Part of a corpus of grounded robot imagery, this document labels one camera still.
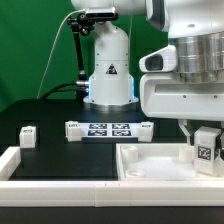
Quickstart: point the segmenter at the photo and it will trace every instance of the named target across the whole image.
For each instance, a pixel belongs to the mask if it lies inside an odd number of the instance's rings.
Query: black table
[[[19,145],[19,132],[23,126],[36,126],[38,140],[35,149],[23,151],[22,162],[10,180],[117,180],[116,143],[137,142],[137,139],[84,138],[82,142],[68,143],[65,122],[70,120],[139,123],[148,119],[140,109],[102,113],[86,110],[73,100],[18,101],[0,113],[0,153],[9,146]],[[164,138],[157,134],[154,138],[154,142],[175,141],[183,142],[184,137]],[[4,224],[198,224],[222,223],[223,216],[222,207],[0,208],[0,223]]]

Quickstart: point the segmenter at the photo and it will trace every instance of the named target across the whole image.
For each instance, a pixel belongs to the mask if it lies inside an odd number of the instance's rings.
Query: robot camera
[[[88,8],[85,11],[88,19],[95,21],[112,21],[118,18],[114,7],[111,8]]]

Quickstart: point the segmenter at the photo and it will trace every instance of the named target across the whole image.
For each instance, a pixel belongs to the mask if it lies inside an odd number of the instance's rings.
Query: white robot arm
[[[140,60],[141,70],[148,73],[140,83],[144,113],[223,121],[224,1],[146,0],[146,4],[149,22],[168,31],[169,45]]]
[[[89,95],[84,105],[99,111],[125,111],[135,108],[134,82],[129,74],[129,39],[108,17],[139,14],[145,11],[145,0],[72,0],[82,15],[95,19],[95,71],[89,77]]]
[[[115,7],[119,15],[134,15],[145,12],[145,0],[71,0],[74,8]]]

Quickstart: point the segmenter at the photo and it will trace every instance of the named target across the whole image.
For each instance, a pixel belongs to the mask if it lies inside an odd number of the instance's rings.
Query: warning label
[[[107,73],[106,74],[110,74],[110,75],[117,75],[117,71],[114,67],[113,64],[111,64],[111,66],[109,67],[109,69],[107,70]]]

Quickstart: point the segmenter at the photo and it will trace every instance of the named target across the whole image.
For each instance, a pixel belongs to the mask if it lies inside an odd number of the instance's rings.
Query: green backdrop
[[[56,32],[65,16],[74,11],[70,0],[1,0],[0,3],[0,110],[21,99],[36,98]],[[138,83],[143,75],[138,61],[167,45],[167,34],[151,27],[145,15],[133,16],[130,73]],[[115,22],[127,33],[130,17]],[[94,70],[93,34],[81,38],[88,75]],[[60,34],[41,94],[56,85],[77,79],[76,54],[70,28]],[[55,94],[52,98],[74,98]]]

